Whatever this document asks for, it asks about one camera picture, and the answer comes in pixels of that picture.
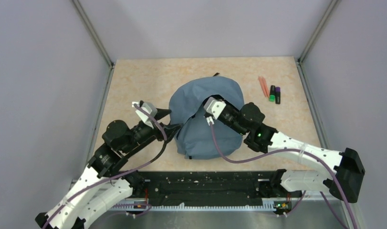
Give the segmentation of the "blue student backpack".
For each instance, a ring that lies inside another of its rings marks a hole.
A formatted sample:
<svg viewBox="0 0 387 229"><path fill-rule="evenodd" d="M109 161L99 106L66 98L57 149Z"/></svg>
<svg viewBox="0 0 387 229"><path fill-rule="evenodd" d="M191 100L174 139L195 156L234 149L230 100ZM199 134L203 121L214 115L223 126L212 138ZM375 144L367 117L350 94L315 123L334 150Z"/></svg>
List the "blue student backpack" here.
<svg viewBox="0 0 387 229"><path fill-rule="evenodd" d="M205 118L205 101L220 96L238 109L244 106L239 84L223 76L198 78L180 86L171 96L171 124L183 124L174 139L177 152L185 159L214 159L219 157L218 146L228 156L239 149L242 136L219 120L209 126Z"/></svg>

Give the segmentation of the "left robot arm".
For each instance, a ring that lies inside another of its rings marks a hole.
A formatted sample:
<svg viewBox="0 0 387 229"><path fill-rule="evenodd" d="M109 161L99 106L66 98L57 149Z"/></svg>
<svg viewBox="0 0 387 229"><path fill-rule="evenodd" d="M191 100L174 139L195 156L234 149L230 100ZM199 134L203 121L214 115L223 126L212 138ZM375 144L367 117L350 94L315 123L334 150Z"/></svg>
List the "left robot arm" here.
<svg viewBox="0 0 387 229"><path fill-rule="evenodd" d="M141 120L132 128L122 120L114 120L107 126L102 135L104 143L77 182L53 209L35 218L40 228L88 229L122 199L142 195L144 184L133 177L135 172L157 160L183 125L159 122L171 114L168 109L138 107L136 112ZM126 172L120 171L131 156L155 140L164 143L153 159Z"/></svg>

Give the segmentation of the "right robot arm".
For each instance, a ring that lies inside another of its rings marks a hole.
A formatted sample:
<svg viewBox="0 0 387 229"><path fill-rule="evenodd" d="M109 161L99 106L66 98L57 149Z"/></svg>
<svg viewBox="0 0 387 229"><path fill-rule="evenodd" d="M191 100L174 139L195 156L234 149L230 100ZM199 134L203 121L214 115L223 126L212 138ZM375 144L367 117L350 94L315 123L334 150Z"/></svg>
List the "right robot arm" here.
<svg viewBox="0 0 387 229"><path fill-rule="evenodd" d="M263 156L276 151L278 155L297 161L313 169L314 177L303 176L296 181L289 171L278 175L271 183L271 191L278 197L297 190L324 191L339 200L356 203L365 176L365 168L358 152L351 148L335 151L313 146L263 123L265 115L254 103L240 110L225 101L217 101L210 110L213 117L240 136L254 152Z"/></svg>

